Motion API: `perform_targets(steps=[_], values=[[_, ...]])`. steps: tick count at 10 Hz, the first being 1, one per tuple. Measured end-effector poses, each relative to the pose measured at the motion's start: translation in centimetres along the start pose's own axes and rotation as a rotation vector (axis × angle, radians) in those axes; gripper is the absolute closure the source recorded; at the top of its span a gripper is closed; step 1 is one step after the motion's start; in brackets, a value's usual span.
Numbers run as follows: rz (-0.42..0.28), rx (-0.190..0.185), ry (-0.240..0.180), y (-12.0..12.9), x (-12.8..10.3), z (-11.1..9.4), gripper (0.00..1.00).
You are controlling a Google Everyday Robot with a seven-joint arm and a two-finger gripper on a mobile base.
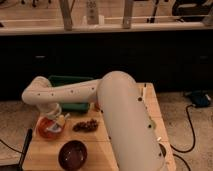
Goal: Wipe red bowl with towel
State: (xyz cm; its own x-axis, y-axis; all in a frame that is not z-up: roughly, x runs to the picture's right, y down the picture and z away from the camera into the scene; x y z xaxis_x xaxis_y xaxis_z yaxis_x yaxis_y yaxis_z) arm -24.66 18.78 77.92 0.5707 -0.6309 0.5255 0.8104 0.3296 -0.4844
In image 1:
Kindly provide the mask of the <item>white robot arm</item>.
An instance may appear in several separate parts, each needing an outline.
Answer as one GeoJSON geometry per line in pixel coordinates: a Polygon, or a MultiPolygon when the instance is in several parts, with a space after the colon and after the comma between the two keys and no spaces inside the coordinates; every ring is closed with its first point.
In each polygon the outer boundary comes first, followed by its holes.
{"type": "Polygon", "coordinates": [[[22,100],[44,113],[54,103],[97,102],[119,171],[168,171],[144,98],[125,72],[56,87],[38,76],[25,88],[22,100]]]}

